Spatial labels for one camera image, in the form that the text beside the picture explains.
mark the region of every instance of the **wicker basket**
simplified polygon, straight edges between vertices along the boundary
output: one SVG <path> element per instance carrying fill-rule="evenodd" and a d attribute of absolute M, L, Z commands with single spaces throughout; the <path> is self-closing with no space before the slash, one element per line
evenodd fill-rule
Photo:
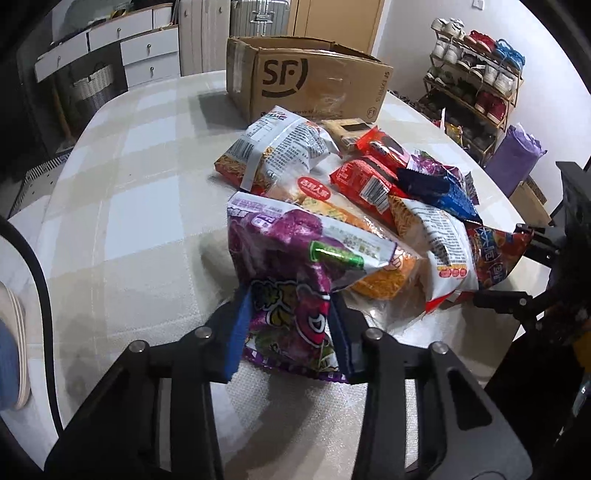
<path fill-rule="evenodd" d="M 74 82 L 73 97 L 80 116 L 90 121 L 106 102 L 115 98 L 113 65 L 106 65 L 88 77 Z"/>

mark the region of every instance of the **nutrition label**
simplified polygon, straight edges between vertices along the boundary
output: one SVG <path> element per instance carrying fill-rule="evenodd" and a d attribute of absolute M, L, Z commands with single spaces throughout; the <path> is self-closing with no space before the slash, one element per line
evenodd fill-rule
<path fill-rule="evenodd" d="M 423 221 L 431 252 L 438 265 L 463 265 L 468 262 L 459 233 L 444 211 L 429 205 L 413 205 L 410 209 Z"/>

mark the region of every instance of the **sneaker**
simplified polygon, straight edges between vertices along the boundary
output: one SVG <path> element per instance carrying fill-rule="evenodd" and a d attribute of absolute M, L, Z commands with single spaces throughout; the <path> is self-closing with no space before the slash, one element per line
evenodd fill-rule
<path fill-rule="evenodd" d="M 442 87 L 451 87 L 454 85 L 453 76 L 451 73 L 441 70 L 435 79 L 435 83 L 441 85 Z"/>
<path fill-rule="evenodd" d="M 431 23 L 431 28 L 433 30 L 437 30 L 438 32 L 440 32 L 441 30 L 443 30 L 443 27 L 445 27 L 447 24 L 447 20 L 444 20 L 443 18 L 436 18 L 435 20 L 433 20 L 433 23 Z"/>
<path fill-rule="evenodd" d="M 472 43 L 473 46 L 487 53 L 492 53 L 493 51 L 495 51 L 496 42 L 488 35 L 484 35 L 476 30 L 472 30 L 470 32 L 469 42 Z"/>
<path fill-rule="evenodd" d="M 449 91 L 452 92 L 458 98 L 462 98 L 465 93 L 464 90 L 462 90 L 462 88 L 459 85 L 454 85 L 453 87 L 451 87 L 449 89 Z"/>
<path fill-rule="evenodd" d="M 475 55 L 471 53 L 465 53 L 462 55 L 462 58 L 457 61 L 457 66 L 462 67 L 465 70 L 470 70 L 472 67 L 475 67 L 478 63 L 478 59 Z"/>
<path fill-rule="evenodd" d="M 446 33 L 450 37 L 453 37 L 453 38 L 458 38 L 460 36 L 461 31 L 462 31 L 462 26 L 452 20 L 447 22 L 447 24 L 442 29 L 443 33 Z"/>
<path fill-rule="evenodd" d="M 474 108 L 478 110 L 483 115 L 486 115 L 491 102 L 493 99 L 493 95 L 488 92 L 480 92 L 478 97 L 476 98 L 476 103 L 474 104 Z"/>
<path fill-rule="evenodd" d="M 455 65 L 457 61 L 462 58 L 462 51 L 463 50 L 457 45 L 449 45 L 445 52 L 445 56 L 443 57 L 443 61 L 450 65 Z"/>
<path fill-rule="evenodd" d="M 484 77 L 483 77 L 483 80 L 485 83 L 492 85 L 493 83 L 495 83 L 495 80 L 498 77 L 498 75 L 499 75 L 499 71 L 496 68 L 494 68 L 490 64 L 486 64 L 486 69 L 485 69 Z"/>
<path fill-rule="evenodd" d="M 495 55 L 497 55 L 502 60 L 506 60 L 513 68 L 517 69 L 519 72 L 523 70 L 525 66 L 525 57 L 519 53 L 516 49 L 509 45 L 509 42 L 504 40 L 503 38 L 500 39 L 498 42 L 495 43 Z"/>
<path fill-rule="evenodd" d="M 431 55 L 433 55 L 435 58 L 439 60 L 443 60 L 443 56 L 445 55 L 445 52 L 447 51 L 448 47 L 448 42 L 445 42 L 443 40 L 437 40 L 437 42 L 435 43 L 435 48 L 433 48 Z"/>
<path fill-rule="evenodd" d="M 505 118 L 506 104 L 502 99 L 495 95 L 491 95 L 491 97 L 491 103 L 486 116 L 498 125 Z"/>
<path fill-rule="evenodd" d="M 482 81 L 482 79 L 484 78 L 484 74 L 486 72 L 486 65 L 486 62 L 478 60 L 476 62 L 476 65 L 474 65 L 470 69 L 470 73 L 475 75 L 476 77 L 478 77 L 480 81 Z"/>
<path fill-rule="evenodd" d="M 435 80 L 439 76 L 439 69 L 437 67 L 431 67 L 427 70 L 425 78 L 429 80 Z"/>
<path fill-rule="evenodd" d="M 513 79 L 509 78 L 503 72 L 499 72 L 499 75 L 492 86 L 503 97 L 509 98 L 511 96 L 511 90 L 513 89 Z"/>

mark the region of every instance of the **snack bag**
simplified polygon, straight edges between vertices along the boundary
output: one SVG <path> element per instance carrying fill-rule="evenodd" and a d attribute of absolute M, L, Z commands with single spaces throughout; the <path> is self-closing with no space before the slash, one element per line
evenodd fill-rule
<path fill-rule="evenodd" d="M 355 151 L 357 149 L 356 141 L 371 130 L 371 127 L 360 118 L 322 120 L 320 125 L 329 133 L 339 150 L 343 152 Z"/>
<path fill-rule="evenodd" d="M 388 265 L 396 244 L 293 204 L 237 192 L 228 201 L 228 245 L 239 281 L 252 287 L 245 358 L 344 381 L 325 331 L 330 293 Z"/>
<path fill-rule="evenodd" d="M 398 185 L 409 196 L 445 210 L 460 220 L 482 223 L 466 192 L 455 180 L 401 168 L 398 170 Z"/>
<path fill-rule="evenodd" d="M 392 198 L 390 208 L 400 238 L 428 260 L 419 274 L 427 313 L 456 290 L 478 289 L 471 244 L 461 221 L 417 200 Z"/>
<path fill-rule="evenodd" d="M 298 177 L 295 173 L 286 172 L 271 187 L 267 196 L 295 203 L 308 212 L 334 218 L 396 242 L 395 253 L 388 265 L 353 284 L 351 288 L 358 293 L 376 300 L 391 300 L 410 278 L 414 278 L 419 255 L 317 179 L 310 176 Z M 331 200 L 346 207 L 336 206 Z"/>
<path fill-rule="evenodd" d="M 394 221 L 388 196 L 407 197 L 396 186 L 396 175 L 371 155 L 345 162 L 330 174 L 330 182 L 351 202 L 367 209 L 389 226 L 393 226 Z"/>
<path fill-rule="evenodd" d="M 306 171 L 338 153 L 328 133 L 314 122 L 276 106 L 246 129 L 214 163 L 235 187 L 258 195 L 292 165 Z"/>
<path fill-rule="evenodd" d="M 373 127 L 357 140 L 356 145 L 362 153 L 377 158 L 394 172 L 398 168 L 406 168 L 411 158 L 402 145 L 378 127 Z"/>
<path fill-rule="evenodd" d="M 507 278 L 529 246 L 532 233 L 507 233 L 483 225 L 466 224 L 480 289 Z"/>

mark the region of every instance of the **red snack package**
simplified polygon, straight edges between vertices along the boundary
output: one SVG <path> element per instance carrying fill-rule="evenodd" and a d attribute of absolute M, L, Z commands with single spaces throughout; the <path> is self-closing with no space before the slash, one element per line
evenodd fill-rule
<path fill-rule="evenodd" d="M 489 288 L 507 278 L 531 242 L 531 233 L 507 233 L 487 226 L 466 224 L 478 288 Z"/>
<path fill-rule="evenodd" d="M 355 143 L 362 153 L 372 155 L 390 170 L 406 168 L 411 156 L 402 145 L 378 127 L 373 127 Z"/>
<path fill-rule="evenodd" d="M 394 182 L 396 175 L 371 155 L 354 158 L 330 174 L 330 182 L 349 200 L 395 227 L 388 196 L 407 198 Z"/>

